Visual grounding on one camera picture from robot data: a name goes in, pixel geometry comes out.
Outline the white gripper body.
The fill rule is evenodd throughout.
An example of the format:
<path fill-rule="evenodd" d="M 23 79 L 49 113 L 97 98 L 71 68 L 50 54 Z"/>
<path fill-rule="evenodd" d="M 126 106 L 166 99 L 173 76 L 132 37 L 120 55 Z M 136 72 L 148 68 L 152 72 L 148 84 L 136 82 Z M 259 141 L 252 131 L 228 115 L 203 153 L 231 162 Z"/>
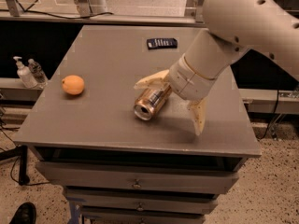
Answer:
<path fill-rule="evenodd" d="M 215 78 L 207 79 L 198 75 L 182 56 L 169 68 L 169 83 L 175 94 L 184 100 L 202 100 L 207 97 Z"/>

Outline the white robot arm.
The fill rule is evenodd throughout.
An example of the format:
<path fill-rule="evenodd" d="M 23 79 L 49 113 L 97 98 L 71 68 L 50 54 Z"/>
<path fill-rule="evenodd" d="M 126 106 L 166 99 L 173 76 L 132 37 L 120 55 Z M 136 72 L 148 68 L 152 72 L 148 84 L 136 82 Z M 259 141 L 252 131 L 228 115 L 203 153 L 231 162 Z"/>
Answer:
<path fill-rule="evenodd" d="M 206 97 L 212 86 L 248 50 L 299 79 L 299 20 L 274 0 L 204 0 L 202 15 L 206 27 L 178 61 L 135 84 L 137 89 L 169 86 L 187 100 L 197 134 L 205 127 Z"/>

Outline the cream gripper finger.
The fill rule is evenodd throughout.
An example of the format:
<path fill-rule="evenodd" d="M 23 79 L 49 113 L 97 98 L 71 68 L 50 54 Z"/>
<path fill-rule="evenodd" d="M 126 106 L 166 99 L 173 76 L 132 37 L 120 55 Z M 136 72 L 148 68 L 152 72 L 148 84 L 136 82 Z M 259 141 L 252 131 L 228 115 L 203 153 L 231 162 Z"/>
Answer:
<path fill-rule="evenodd" d="M 206 98 L 188 103 L 188 110 L 196 135 L 200 135 L 206 122 Z"/>
<path fill-rule="evenodd" d="M 163 70 L 153 75 L 143 77 L 134 85 L 135 90 L 164 90 L 169 85 L 169 70 Z"/>

